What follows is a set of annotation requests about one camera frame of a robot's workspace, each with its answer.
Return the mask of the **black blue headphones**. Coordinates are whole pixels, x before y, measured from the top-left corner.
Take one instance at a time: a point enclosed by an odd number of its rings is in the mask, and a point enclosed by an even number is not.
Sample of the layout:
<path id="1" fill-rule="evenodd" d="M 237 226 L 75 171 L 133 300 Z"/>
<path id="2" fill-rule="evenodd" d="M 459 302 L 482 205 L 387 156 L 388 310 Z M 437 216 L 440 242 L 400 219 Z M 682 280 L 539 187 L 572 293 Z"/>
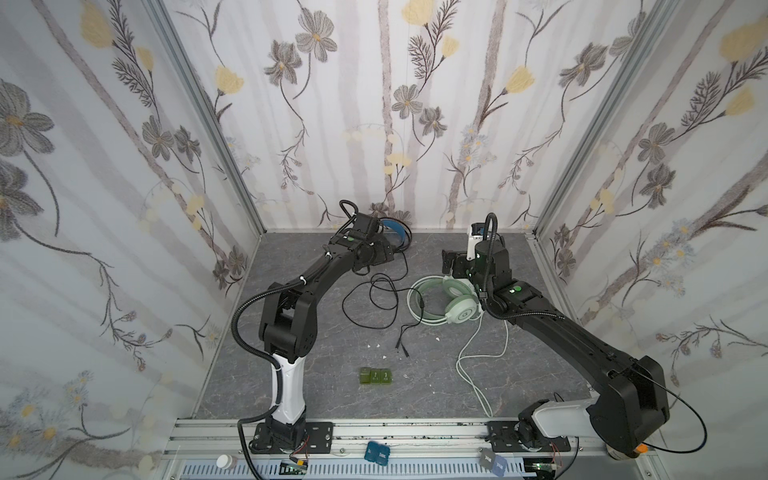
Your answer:
<path id="1" fill-rule="evenodd" d="M 413 233 L 404 221 L 394 217 L 381 217 L 379 225 L 380 233 L 390 243 L 394 252 L 402 253 L 410 248 Z"/>

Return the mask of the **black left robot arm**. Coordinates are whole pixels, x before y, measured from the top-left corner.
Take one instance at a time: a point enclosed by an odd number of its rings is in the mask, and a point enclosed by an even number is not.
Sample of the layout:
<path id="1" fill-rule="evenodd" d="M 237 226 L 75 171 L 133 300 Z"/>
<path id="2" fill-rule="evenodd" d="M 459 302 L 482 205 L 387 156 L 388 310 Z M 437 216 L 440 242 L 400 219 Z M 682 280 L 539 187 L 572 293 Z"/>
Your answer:
<path id="1" fill-rule="evenodd" d="M 269 410 L 239 421 L 241 426 L 264 423 L 253 440 L 243 442 L 249 453 L 267 446 L 296 451 L 307 442 L 305 359 L 317 340 L 321 299 L 347 273 L 368 272 L 373 266 L 392 261 L 410 246 L 412 234 L 406 224 L 362 213 L 349 200 L 340 201 L 339 206 L 347 220 L 323 246 L 319 258 L 288 282 L 275 282 L 266 291 L 244 300 L 230 320 L 236 344 L 271 367 Z M 258 336 L 263 346 L 257 348 L 242 337 L 239 323 L 246 310 L 260 301 L 264 305 Z"/>

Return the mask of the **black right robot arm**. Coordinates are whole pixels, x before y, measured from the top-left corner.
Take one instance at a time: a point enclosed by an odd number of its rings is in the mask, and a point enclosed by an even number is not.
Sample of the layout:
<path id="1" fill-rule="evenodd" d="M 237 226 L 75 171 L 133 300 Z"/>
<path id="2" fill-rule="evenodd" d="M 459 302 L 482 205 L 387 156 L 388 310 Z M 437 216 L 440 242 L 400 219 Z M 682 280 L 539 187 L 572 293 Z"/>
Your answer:
<path id="1" fill-rule="evenodd" d="M 442 253 L 442 271 L 472 286 L 482 310 L 533 335 L 567 361 L 592 387 L 590 400 L 543 399 L 519 413 L 518 442 L 540 449 L 554 439 L 601 440 L 618 456 L 653 450 L 649 437 L 670 419 L 664 370 L 649 356 L 635 358 L 559 311 L 538 289 L 514 277 L 495 214 L 472 225 L 479 241 Z"/>

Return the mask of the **mint green headphones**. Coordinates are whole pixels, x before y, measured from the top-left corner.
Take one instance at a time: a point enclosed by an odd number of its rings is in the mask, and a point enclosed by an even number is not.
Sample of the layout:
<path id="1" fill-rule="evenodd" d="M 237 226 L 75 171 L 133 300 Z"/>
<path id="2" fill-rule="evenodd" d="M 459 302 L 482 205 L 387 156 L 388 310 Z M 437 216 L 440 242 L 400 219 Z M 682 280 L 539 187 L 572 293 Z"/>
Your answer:
<path id="1" fill-rule="evenodd" d="M 441 313 L 426 308 L 426 293 L 439 289 L 450 301 Z M 441 326 L 479 321 L 484 314 L 472 284 L 466 279 L 429 275 L 414 282 L 407 290 L 407 307 L 418 324 Z"/>

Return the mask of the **green plastic block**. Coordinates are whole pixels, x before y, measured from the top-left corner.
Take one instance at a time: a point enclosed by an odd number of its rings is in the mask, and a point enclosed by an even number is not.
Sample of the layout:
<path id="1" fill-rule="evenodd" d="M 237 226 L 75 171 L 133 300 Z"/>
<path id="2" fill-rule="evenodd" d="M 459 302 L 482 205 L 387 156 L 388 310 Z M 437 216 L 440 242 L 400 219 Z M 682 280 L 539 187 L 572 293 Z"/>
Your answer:
<path id="1" fill-rule="evenodd" d="M 362 367 L 359 370 L 361 385 L 390 385 L 393 381 L 392 372 L 386 368 Z"/>

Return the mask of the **grey blue tag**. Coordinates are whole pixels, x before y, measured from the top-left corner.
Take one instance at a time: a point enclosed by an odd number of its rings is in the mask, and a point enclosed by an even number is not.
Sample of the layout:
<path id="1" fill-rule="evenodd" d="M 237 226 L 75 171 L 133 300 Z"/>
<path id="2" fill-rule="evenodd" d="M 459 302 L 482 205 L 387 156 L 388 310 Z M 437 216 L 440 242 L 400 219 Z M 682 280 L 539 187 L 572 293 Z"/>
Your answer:
<path id="1" fill-rule="evenodd" d="M 480 449 L 478 463 L 481 468 L 497 477 L 504 477 L 507 473 L 508 461 L 490 448 Z"/>

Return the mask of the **blue square tag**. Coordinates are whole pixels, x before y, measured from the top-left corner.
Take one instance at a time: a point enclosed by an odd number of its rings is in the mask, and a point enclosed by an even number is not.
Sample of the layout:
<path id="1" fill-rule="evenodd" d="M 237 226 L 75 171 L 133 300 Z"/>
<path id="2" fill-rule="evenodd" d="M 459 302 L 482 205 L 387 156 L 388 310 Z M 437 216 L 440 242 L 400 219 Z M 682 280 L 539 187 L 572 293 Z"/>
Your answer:
<path id="1" fill-rule="evenodd" d="M 369 441 L 366 445 L 364 459 L 367 462 L 386 467 L 389 464 L 391 449 L 388 445 Z"/>

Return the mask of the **small circuit board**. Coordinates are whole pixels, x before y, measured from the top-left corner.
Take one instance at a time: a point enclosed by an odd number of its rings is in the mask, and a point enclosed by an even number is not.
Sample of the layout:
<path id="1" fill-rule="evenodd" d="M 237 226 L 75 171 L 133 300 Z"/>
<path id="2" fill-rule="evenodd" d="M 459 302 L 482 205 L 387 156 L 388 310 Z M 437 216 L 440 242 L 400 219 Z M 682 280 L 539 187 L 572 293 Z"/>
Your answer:
<path id="1" fill-rule="evenodd" d="M 290 457 L 288 460 L 280 463 L 278 474 L 283 476 L 301 476 L 306 475 L 307 472 L 308 461 L 306 459 Z"/>

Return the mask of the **white round cap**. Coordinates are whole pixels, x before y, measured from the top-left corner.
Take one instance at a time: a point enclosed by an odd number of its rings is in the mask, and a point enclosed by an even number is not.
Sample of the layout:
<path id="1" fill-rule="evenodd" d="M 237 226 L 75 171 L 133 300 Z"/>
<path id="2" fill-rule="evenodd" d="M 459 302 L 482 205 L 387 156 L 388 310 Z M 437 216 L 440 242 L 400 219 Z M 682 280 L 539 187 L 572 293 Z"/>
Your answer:
<path id="1" fill-rule="evenodd" d="M 237 466 L 238 459 L 230 454 L 219 455 L 216 459 L 216 467 L 222 471 L 228 471 Z"/>

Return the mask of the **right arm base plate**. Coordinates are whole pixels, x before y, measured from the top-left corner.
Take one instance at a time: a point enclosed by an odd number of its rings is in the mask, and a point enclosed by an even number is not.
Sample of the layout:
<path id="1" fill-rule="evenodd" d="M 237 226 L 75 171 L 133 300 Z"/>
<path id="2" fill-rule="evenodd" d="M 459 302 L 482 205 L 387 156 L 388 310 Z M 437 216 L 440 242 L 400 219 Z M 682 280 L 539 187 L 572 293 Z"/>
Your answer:
<path id="1" fill-rule="evenodd" d="M 572 451 L 566 437 L 545 438 L 520 431 L 518 421 L 489 421 L 485 440 L 494 453 L 567 453 Z"/>

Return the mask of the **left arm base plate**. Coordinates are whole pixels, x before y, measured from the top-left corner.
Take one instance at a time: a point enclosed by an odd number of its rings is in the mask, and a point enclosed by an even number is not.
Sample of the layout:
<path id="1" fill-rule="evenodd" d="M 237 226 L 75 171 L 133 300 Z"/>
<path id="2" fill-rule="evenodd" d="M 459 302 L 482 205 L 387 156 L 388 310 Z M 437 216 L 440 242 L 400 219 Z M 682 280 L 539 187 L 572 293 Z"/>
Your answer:
<path id="1" fill-rule="evenodd" d="M 329 454 L 333 432 L 332 422 L 260 423 L 248 448 L 253 454 Z"/>

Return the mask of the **aluminium frame rail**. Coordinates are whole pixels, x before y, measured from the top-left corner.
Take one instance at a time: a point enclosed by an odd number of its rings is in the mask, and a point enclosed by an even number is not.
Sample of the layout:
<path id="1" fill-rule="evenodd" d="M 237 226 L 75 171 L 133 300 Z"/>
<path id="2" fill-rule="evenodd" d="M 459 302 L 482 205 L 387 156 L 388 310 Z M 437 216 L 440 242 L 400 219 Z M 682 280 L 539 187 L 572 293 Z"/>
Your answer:
<path id="1" fill-rule="evenodd" d="M 366 445 L 376 441 L 390 447 L 395 458 L 477 458 L 490 448 L 484 419 L 398 419 L 333 421 L 329 454 L 256 454 L 247 462 L 232 420 L 179 420 L 161 456 L 157 479 L 179 479 L 190 460 L 214 460 L 230 454 L 247 464 L 253 478 L 255 463 L 263 460 L 364 459 Z M 634 460 L 611 458 L 595 439 L 568 439 L 572 451 L 563 453 L 497 453 L 508 461 L 507 473 L 496 479 L 667 479 L 669 473 L 654 451 Z"/>

